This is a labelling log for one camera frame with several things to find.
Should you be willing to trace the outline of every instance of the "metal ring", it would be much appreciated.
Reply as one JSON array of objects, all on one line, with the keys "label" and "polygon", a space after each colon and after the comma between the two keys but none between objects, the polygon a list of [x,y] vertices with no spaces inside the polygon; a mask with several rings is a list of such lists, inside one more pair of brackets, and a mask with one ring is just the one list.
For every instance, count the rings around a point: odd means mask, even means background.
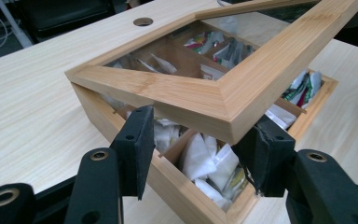
[{"label": "metal ring", "polygon": [[93,161],[102,161],[105,158],[107,158],[107,156],[109,156],[109,153],[107,153],[106,151],[97,151],[97,152],[92,153],[90,158]]},{"label": "metal ring", "polygon": [[323,156],[319,153],[315,153],[315,152],[307,153],[307,157],[313,161],[318,161],[318,162],[326,162],[327,161],[327,158],[325,156]]},{"label": "metal ring", "polygon": [[10,197],[0,200],[0,206],[6,205],[8,203],[13,202],[20,195],[20,191],[18,189],[3,189],[0,191],[0,196],[4,194],[11,194]]}]

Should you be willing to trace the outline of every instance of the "black object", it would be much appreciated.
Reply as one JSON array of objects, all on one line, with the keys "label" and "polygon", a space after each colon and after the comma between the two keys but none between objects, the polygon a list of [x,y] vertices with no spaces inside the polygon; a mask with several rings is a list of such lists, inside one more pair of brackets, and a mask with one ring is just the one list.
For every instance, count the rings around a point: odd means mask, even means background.
[{"label": "black object", "polygon": [[358,186],[329,155],[294,151],[295,141],[266,116],[236,145],[256,192],[282,197],[292,223],[358,223]]},{"label": "black object", "polygon": [[0,187],[0,223],[123,223],[122,196],[142,199],[154,150],[153,107],[131,113],[111,147],[83,156],[77,176],[36,195]]},{"label": "black object", "polygon": [[16,0],[16,14],[35,43],[115,15],[112,0]]}]

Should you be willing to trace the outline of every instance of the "office chair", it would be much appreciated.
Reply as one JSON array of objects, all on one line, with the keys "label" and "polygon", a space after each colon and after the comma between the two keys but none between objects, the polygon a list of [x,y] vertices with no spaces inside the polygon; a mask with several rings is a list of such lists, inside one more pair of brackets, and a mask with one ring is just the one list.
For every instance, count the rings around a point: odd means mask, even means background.
[{"label": "office chair", "polygon": [[12,0],[35,43],[115,14],[112,0]]}]

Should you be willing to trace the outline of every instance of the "table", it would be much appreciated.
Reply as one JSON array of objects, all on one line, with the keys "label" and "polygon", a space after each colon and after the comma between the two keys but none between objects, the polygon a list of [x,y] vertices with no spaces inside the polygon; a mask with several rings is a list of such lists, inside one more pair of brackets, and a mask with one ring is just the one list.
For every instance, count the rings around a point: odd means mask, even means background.
[{"label": "table", "polygon": [[[212,7],[213,0],[155,0],[0,58],[0,186],[24,182],[39,192],[75,175],[84,153],[108,146],[64,71]],[[155,23],[133,28],[140,17]],[[358,184],[358,48],[332,40],[310,68],[339,84],[296,148],[330,153]],[[124,205],[126,223],[183,223],[150,187],[141,202]],[[244,223],[288,223],[284,199],[261,199]]]}]

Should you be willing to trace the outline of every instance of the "wooden tabletop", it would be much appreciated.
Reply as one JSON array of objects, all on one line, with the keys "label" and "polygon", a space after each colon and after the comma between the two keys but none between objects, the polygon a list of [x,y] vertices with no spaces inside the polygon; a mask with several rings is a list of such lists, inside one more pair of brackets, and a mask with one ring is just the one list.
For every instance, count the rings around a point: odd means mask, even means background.
[{"label": "wooden tabletop", "polygon": [[[75,175],[84,153],[108,146],[64,71],[188,12],[217,6],[214,0],[155,0],[0,58],[0,186],[23,182],[39,192]],[[154,26],[134,27],[140,17]],[[358,48],[333,40],[310,68],[339,83],[296,147],[330,153],[358,184]],[[141,202],[126,198],[124,204],[126,223],[182,223],[150,187]],[[284,199],[260,200],[245,220],[288,222]]]}]

